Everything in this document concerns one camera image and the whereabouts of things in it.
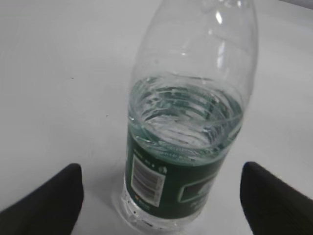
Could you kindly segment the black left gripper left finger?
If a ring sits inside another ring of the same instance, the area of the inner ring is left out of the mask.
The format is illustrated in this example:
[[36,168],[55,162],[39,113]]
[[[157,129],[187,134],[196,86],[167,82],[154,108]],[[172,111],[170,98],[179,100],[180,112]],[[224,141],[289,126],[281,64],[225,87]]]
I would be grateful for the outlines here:
[[69,235],[84,201],[82,170],[69,164],[39,188],[0,212],[2,235]]

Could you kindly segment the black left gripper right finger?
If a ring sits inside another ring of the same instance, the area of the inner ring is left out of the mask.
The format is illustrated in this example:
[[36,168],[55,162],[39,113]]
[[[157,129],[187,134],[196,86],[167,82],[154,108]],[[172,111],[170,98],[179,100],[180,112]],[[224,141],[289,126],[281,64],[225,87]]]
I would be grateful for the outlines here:
[[255,235],[311,235],[313,201],[256,162],[246,162],[240,202]]

